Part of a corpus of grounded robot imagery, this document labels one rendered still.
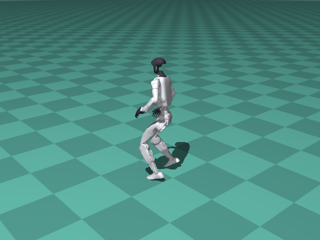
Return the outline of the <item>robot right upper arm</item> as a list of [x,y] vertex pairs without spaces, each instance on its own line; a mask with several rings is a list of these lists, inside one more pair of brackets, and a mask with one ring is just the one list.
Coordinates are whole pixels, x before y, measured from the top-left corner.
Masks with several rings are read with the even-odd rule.
[[175,96],[175,91],[171,83],[171,78],[169,77],[169,79],[170,79],[170,85],[171,85],[171,98],[173,98]]

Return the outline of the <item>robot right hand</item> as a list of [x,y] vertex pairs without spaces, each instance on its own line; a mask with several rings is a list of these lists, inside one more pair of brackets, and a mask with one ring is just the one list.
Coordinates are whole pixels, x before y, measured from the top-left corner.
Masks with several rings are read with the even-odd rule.
[[[159,114],[161,113],[160,112],[160,108],[161,108],[161,106],[160,107],[158,107],[158,108],[156,108],[156,109],[154,109],[152,112],[153,112],[153,114],[152,114],[152,116],[153,117],[155,117],[155,118],[158,118],[159,117]],[[155,116],[156,115],[156,116]],[[158,117],[157,117],[157,115],[158,115]]]

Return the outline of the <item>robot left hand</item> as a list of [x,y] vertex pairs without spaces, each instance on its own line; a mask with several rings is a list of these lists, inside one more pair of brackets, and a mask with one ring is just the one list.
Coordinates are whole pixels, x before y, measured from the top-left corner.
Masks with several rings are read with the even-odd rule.
[[137,110],[135,117],[138,118],[139,114],[144,114],[144,112],[140,111],[141,107]]

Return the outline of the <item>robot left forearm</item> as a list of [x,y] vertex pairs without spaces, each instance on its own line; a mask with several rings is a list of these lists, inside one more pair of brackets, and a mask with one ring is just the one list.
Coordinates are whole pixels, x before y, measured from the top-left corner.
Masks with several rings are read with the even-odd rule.
[[152,104],[153,102],[154,97],[152,97],[144,107],[141,107],[140,112],[144,112],[144,114],[147,113],[150,109],[154,107],[154,105]]

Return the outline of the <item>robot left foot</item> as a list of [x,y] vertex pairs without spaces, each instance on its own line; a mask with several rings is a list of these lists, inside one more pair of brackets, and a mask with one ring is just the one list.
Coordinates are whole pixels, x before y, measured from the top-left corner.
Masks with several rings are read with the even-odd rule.
[[154,173],[152,173],[151,175],[148,175],[146,178],[148,180],[153,180],[153,179],[161,179],[164,177],[164,174],[162,172],[157,171],[156,175]]

